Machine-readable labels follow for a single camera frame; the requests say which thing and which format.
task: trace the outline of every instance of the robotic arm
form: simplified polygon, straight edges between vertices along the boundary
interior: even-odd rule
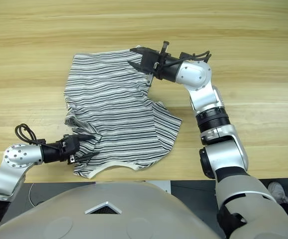
[[[31,139],[22,133],[22,128],[29,133]],[[4,151],[0,166],[0,222],[19,192],[25,180],[25,174],[34,165],[55,161],[68,161],[68,164],[72,164],[93,156],[74,157],[80,149],[80,141],[93,139],[92,135],[64,135],[60,141],[47,144],[45,139],[37,140],[34,132],[26,124],[18,125],[15,133],[20,139],[30,144],[14,144]]]
[[[229,238],[276,238],[288,236],[288,216],[266,187],[247,174],[248,156],[225,111],[219,90],[211,84],[209,51],[200,55],[182,52],[179,59],[166,52],[146,47],[132,48],[142,54],[136,70],[153,77],[184,85],[204,146],[199,151],[205,176],[216,180],[219,208],[217,220]]]

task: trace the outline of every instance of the wood grain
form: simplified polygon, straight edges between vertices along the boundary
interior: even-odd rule
[[[259,178],[288,177],[288,0],[0,0],[0,162],[27,123],[49,142],[70,132],[63,90],[77,52],[136,45],[211,50],[212,82]],[[149,169],[113,168],[93,180],[206,179],[185,89],[154,80],[149,97],[183,119],[173,151]],[[27,182],[86,181],[66,163],[44,164]]]

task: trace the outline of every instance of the cloth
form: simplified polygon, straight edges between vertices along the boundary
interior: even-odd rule
[[[92,178],[111,166],[149,167],[174,145],[181,120],[148,98],[147,76],[127,60],[139,63],[141,55],[122,50],[73,58],[64,92],[65,124],[74,133],[96,137],[81,141],[76,156],[99,152],[76,163],[76,175]]]

